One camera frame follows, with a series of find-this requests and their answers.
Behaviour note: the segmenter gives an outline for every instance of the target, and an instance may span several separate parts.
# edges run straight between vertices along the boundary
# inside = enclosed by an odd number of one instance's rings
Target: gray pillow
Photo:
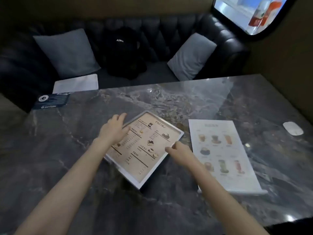
[[[194,33],[167,63],[180,81],[192,80],[205,65],[216,44],[203,35]]]
[[[61,79],[87,75],[100,69],[84,29],[53,36],[34,36]]]

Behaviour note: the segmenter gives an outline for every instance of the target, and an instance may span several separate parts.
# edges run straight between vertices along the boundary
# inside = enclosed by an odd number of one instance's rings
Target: black backpack
[[[110,75],[134,79],[147,70],[140,54],[139,38],[133,29],[122,27],[107,32],[104,39],[106,67]]]

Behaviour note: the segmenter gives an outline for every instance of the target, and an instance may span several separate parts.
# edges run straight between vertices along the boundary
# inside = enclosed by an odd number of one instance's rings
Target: cushion
[[[84,29],[53,36],[34,36],[61,79],[87,75],[100,69]]]
[[[146,63],[147,71],[131,81],[132,86],[176,82],[178,79],[167,66],[166,62]]]
[[[99,89],[131,86],[131,81],[123,77],[114,77],[108,74],[104,68],[96,72],[98,75]]]
[[[203,35],[194,33],[167,64],[180,81],[192,80],[205,65],[216,46]]]

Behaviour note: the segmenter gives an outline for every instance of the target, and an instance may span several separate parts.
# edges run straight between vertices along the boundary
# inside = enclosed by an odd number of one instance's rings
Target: forearm
[[[109,147],[104,142],[98,150],[94,142],[35,207],[16,234],[65,234],[90,187],[103,152]]]
[[[202,194],[210,203],[228,235],[268,235],[266,230],[213,178],[206,168],[195,161],[189,167]]]

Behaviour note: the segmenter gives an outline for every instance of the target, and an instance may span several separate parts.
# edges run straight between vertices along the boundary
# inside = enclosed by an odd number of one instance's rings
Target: hand
[[[195,163],[199,162],[190,148],[179,141],[177,141],[172,147],[166,147],[165,151],[169,153],[178,164],[185,166],[188,169],[190,169]]]
[[[130,125],[122,129],[126,115],[126,113],[121,115],[113,115],[113,117],[110,118],[108,122],[101,127],[99,136],[96,138],[96,140],[100,142],[108,142],[110,146],[122,141],[128,131],[131,129]]]

